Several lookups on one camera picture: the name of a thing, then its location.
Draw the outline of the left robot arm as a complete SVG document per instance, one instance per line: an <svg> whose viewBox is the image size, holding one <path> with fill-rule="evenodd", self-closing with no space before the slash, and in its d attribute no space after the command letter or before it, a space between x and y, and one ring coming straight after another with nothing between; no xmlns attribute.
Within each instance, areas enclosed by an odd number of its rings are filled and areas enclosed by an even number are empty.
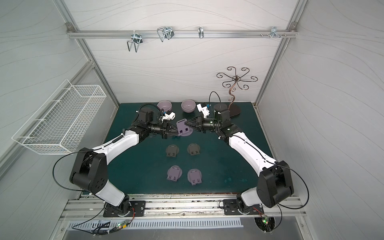
<svg viewBox="0 0 384 240"><path fill-rule="evenodd" d="M70 173L70 183L88 191L113 207L122 207L129 196L115 187L108 177L108 165L131 147L143 142L149 135L160 135L163 139L178 134L171 121L176 114L160 110L155 116L150 108L141 108L132 125L116 138L93 149L83 148L76 156Z"/></svg>

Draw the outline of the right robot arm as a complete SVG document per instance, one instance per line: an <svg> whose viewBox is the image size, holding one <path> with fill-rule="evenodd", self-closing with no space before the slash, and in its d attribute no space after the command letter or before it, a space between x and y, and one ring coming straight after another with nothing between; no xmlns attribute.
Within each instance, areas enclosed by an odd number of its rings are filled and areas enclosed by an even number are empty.
<svg viewBox="0 0 384 240"><path fill-rule="evenodd" d="M257 174L258 185L238 195L239 210L260 204L272 208L294 193L289 165L284 161L274 160L253 144L245 132L231 121L229 110L215 111L214 118L200 114L185 121L184 125L194 131L216 133L219 139L237 151Z"/></svg>

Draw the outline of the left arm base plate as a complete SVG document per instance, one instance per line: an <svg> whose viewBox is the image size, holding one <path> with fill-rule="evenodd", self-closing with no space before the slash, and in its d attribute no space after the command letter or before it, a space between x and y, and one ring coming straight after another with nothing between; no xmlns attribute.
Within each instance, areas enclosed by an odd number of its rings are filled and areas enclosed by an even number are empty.
<svg viewBox="0 0 384 240"><path fill-rule="evenodd" d="M115 218L115 217L142 217L144 215L146 207L146 201L125 201L120 206L115 207L110 204L106 204L103 212L104 218Z"/></svg>

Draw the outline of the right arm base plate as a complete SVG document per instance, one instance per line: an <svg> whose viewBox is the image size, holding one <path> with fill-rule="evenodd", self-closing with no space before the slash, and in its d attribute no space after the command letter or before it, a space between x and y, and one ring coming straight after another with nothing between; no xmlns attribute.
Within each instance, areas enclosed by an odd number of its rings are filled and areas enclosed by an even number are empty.
<svg viewBox="0 0 384 240"><path fill-rule="evenodd" d="M238 199L225 199L219 203L219 208L224 211L226 216L251 216L263 215L264 209L262 205L247 206Z"/></svg>

